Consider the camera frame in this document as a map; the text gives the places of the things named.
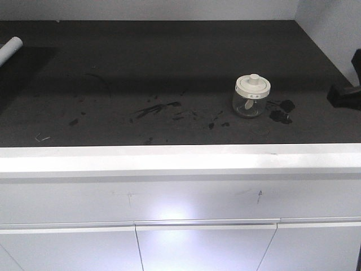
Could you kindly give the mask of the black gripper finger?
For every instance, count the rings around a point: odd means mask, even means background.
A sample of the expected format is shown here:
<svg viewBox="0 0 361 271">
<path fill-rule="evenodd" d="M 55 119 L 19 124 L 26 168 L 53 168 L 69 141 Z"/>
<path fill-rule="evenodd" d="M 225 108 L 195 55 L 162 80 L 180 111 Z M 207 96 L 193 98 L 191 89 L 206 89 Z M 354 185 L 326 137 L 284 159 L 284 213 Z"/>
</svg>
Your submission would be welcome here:
<svg viewBox="0 0 361 271">
<path fill-rule="evenodd" d="M 332 85 L 327 99 L 335 108 L 360 108 L 360 86 L 343 88 Z"/>
<path fill-rule="evenodd" d="M 359 83 L 361 84 L 361 49 L 357 49 L 351 63 L 356 71 Z"/>
</svg>

